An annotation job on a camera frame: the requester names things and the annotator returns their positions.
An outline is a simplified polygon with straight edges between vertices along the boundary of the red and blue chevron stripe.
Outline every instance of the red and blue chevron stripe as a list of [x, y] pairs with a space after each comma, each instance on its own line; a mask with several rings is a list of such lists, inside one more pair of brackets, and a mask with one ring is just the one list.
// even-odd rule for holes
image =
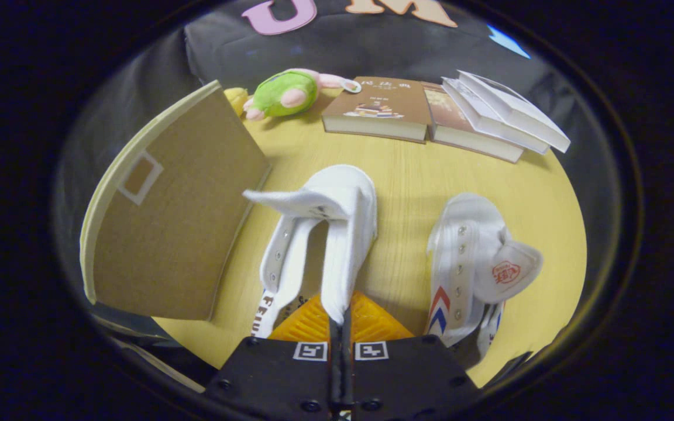
[[449, 314], [449, 306], [451, 305], [449, 301], [449, 296], [446, 295], [446, 291], [442, 287], [438, 287], [436, 290], [436, 295], [433, 298], [433, 303], [431, 304], [431, 312], [428, 316], [431, 318], [428, 322], [428, 331], [431, 330], [434, 323], [438, 322], [439, 327], [441, 328], [441, 333], [446, 330], [446, 316], [444, 315], [444, 307], [446, 307], [446, 314]]

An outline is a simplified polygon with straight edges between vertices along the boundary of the screw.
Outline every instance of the screw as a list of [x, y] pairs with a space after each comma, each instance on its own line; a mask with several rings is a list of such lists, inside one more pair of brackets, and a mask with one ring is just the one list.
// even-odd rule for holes
[[321, 410], [321, 405], [316, 401], [305, 401], [300, 404], [300, 409], [307, 412], [318, 412]]
[[452, 378], [452, 380], [449, 381], [449, 386], [451, 387], [459, 387], [463, 384], [465, 384], [467, 379], [463, 376], [455, 377]]
[[230, 390], [230, 388], [233, 387], [233, 385], [231, 384], [230, 381], [221, 380], [217, 382], [217, 387], [223, 390]]
[[363, 410], [378, 410], [381, 408], [381, 401], [378, 399], [371, 399], [364, 402], [360, 407], [363, 408]]

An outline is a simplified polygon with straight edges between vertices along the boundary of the orange gripper pad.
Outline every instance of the orange gripper pad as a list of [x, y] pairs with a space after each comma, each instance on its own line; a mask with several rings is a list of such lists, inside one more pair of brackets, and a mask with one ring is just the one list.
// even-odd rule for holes
[[[329, 341], [329, 316], [316, 294], [273, 330], [270, 339], [281, 341]], [[389, 341], [412, 338], [412, 333], [386, 310], [359, 291], [350, 300], [350, 342]]]

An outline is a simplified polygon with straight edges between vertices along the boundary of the pink letter u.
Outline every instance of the pink letter u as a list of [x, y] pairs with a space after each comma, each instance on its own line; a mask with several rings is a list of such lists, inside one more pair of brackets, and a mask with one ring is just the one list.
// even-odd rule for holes
[[288, 20], [277, 20], [272, 16], [270, 6], [274, 0], [268, 0], [260, 5], [241, 13], [241, 16], [249, 18], [254, 30], [262, 35], [277, 35], [283, 32], [293, 31], [304, 26], [316, 17], [316, 4], [314, 0], [291, 0], [295, 6], [295, 16]]

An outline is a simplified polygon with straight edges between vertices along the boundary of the yellow plush toy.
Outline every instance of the yellow plush toy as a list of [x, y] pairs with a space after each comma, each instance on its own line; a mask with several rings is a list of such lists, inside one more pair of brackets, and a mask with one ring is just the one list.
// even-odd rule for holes
[[243, 113], [243, 104], [249, 99], [249, 91], [244, 88], [228, 88], [223, 91], [237, 115]]

